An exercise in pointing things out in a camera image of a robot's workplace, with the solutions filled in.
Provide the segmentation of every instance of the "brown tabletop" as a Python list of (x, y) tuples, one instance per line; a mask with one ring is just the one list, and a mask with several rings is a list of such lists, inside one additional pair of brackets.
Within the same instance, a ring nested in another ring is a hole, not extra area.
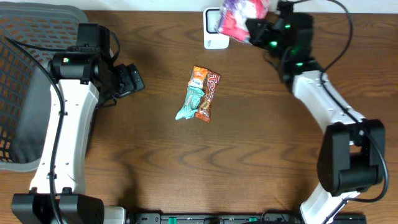
[[(116, 33), (116, 63), (135, 63), (146, 84), (98, 111), (86, 157), (87, 195), (165, 213), (291, 210), (310, 196), (323, 134), (263, 50), (234, 40), (225, 50), (205, 50), (200, 12), (85, 13)], [(354, 15), (351, 48), (328, 71), (353, 108), (386, 126), (387, 195), (343, 210), (363, 212), (369, 223), (398, 219), (397, 21), (398, 15)], [(326, 65), (345, 45), (348, 22), (343, 14), (315, 14), (315, 27), (313, 55)], [(209, 124), (175, 120), (194, 65), (222, 75)], [(27, 193), (33, 176), (0, 173), (1, 223), (17, 222), (12, 195)]]

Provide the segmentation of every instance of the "pink plastic package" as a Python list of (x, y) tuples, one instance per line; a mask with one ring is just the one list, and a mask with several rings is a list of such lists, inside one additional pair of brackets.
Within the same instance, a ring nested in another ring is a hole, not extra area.
[(225, 0), (220, 7), (217, 31), (240, 42), (249, 43), (246, 19), (262, 19), (267, 15), (270, 0)]

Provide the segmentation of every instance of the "green light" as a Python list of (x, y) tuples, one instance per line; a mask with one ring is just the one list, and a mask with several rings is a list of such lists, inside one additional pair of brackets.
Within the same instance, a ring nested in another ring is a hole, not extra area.
[(269, 45), (271, 45), (271, 47), (276, 47), (276, 46), (278, 46), (278, 42), (271, 41), (271, 42), (269, 42)]

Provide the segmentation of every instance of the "white device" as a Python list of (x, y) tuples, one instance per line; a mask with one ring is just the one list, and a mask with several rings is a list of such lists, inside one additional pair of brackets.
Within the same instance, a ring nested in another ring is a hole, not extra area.
[(203, 11), (204, 46), (206, 49), (225, 49), (229, 45), (229, 37), (216, 31), (220, 17), (218, 7), (209, 7)]

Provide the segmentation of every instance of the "green component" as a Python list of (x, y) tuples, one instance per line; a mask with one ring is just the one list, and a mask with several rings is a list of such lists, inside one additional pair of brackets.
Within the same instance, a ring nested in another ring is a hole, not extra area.
[(177, 224), (177, 218), (169, 218), (169, 224)]
[(271, 41), (271, 42), (269, 42), (269, 45), (271, 45), (271, 47), (276, 47), (276, 46), (278, 46), (278, 42)]

